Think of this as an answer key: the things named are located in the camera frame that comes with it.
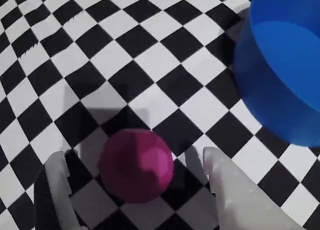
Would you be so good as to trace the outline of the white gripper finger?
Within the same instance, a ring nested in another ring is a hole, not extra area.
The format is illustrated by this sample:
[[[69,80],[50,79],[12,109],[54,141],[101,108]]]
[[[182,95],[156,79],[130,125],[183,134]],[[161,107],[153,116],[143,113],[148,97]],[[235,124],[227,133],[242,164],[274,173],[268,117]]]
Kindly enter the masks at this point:
[[[50,194],[58,223],[63,230],[85,230],[73,209],[69,195],[72,193],[67,177],[70,172],[62,151],[50,155],[44,164]]]
[[[203,169],[221,230],[301,230],[222,150],[205,147]]]

